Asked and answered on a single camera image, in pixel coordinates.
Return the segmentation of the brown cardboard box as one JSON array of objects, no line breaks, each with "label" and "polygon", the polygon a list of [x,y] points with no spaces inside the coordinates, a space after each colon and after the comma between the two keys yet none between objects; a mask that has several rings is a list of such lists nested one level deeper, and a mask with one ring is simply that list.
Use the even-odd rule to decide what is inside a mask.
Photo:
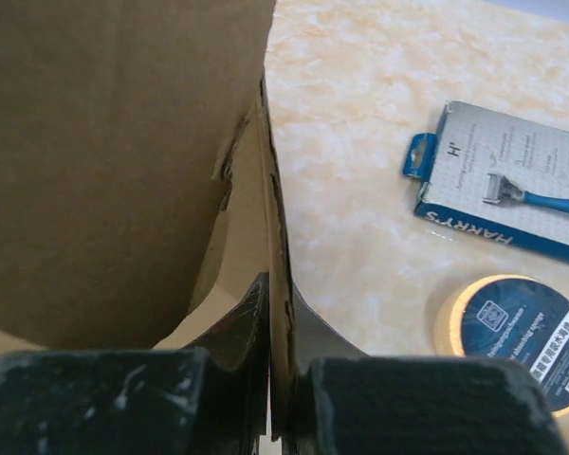
[{"label": "brown cardboard box", "polygon": [[291,283],[271,1],[0,1],[0,356],[177,350]]}]

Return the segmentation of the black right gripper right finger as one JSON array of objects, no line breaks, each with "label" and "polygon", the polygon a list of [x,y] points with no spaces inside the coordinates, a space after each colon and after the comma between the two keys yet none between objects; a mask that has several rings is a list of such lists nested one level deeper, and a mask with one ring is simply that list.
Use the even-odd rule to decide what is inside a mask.
[{"label": "black right gripper right finger", "polygon": [[286,454],[564,454],[537,382],[486,357],[368,356],[293,292]]}]

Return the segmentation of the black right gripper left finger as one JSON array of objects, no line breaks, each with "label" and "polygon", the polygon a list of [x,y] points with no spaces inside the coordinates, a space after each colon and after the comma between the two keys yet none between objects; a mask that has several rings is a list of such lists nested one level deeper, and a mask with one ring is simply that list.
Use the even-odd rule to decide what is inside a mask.
[{"label": "black right gripper left finger", "polygon": [[0,454],[254,454],[266,430],[267,274],[177,350],[0,356]]}]

